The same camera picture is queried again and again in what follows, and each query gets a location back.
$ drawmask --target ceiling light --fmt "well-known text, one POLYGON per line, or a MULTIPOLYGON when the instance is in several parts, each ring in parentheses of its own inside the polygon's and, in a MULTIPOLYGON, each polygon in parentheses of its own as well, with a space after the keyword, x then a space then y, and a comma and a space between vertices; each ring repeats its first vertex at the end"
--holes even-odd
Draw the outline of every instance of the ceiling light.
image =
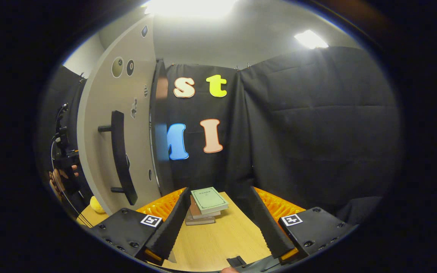
POLYGON ((309 49, 314 48, 327 48, 328 44, 323 41, 316 33, 311 30, 307 30, 303 33, 296 34, 294 36, 302 45, 309 49))
POLYGON ((217 18, 229 13, 237 0, 151 0, 144 14, 217 18))

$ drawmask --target wooden table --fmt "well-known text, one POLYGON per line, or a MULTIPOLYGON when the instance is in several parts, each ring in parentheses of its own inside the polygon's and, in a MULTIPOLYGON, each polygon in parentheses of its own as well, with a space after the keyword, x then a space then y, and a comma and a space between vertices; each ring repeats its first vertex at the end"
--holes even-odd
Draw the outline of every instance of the wooden table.
MULTIPOLYGON (((176 263, 165 260, 164 268, 183 271, 220 271, 230 266, 227 258, 241 256, 252 263, 271 255, 259 228, 247 218, 230 197, 221 192, 229 208, 215 217, 215 223, 186 225, 183 221, 173 247, 176 263)), ((107 218, 90 206, 82 212, 96 225, 107 218)))

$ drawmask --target book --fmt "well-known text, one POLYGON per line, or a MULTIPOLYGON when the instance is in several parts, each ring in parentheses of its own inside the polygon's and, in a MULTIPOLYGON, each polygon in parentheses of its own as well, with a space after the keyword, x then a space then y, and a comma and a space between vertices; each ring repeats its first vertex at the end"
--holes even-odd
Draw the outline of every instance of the book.
POLYGON ((186 225, 198 225, 198 224, 212 224, 215 223, 215 217, 206 217, 201 219, 193 219, 190 209, 187 211, 187 216, 185 217, 186 225))
POLYGON ((210 216, 218 216, 220 215, 220 210, 216 211, 216 212, 211 212, 211 213, 207 213, 207 214, 201 214, 200 209, 198 209, 198 205, 196 204, 195 199, 193 198, 193 195, 190 194, 190 212, 191 212, 191 216, 193 217, 193 219, 201 219, 201 218, 206 218, 206 217, 210 217, 210 216))
POLYGON ((191 194, 201 214, 212 213, 229 207, 229 202, 214 187, 192 190, 191 194))

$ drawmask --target green book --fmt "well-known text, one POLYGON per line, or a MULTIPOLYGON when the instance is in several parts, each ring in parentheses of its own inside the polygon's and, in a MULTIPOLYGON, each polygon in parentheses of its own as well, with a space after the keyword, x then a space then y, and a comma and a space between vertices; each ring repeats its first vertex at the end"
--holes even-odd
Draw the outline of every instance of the green book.
POLYGON ((229 202, 214 187, 192 190, 191 194, 201 214, 212 213, 229 207, 229 202))

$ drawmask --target foam letter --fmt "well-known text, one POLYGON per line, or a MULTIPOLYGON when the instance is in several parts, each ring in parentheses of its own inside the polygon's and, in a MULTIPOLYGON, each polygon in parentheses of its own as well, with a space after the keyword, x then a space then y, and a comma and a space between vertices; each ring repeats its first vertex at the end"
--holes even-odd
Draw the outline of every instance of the foam letter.
POLYGON ((222 79, 220 75, 214 75, 205 79, 205 81, 210 83, 210 94, 214 97, 225 97, 227 91, 222 90, 222 84, 226 84, 227 80, 222 79))
POLYGON ((219 143, 219 133, 217 132, 217 126, 220 124, 218 119, 205 119, 200 121, 200 125, 205 130, 205 147, 203 151, 206 153, 220 152, 223 146, 219 143))
POLYGON ((192 85, 195 84, 192 78, 178 78, 175 80, 175 89, 173 93, 178 98, 190 98, 195 94, 195 89, 192 85))
POLYGON ((183 131, 186 126, 182 123, 172 124, 168 128, 168 133, 166 135, 168 139, 168 150, 171 147, 171 160, 182 160, 189 157, 187 151, 185 151, 185 143, 183 141, 183 131))

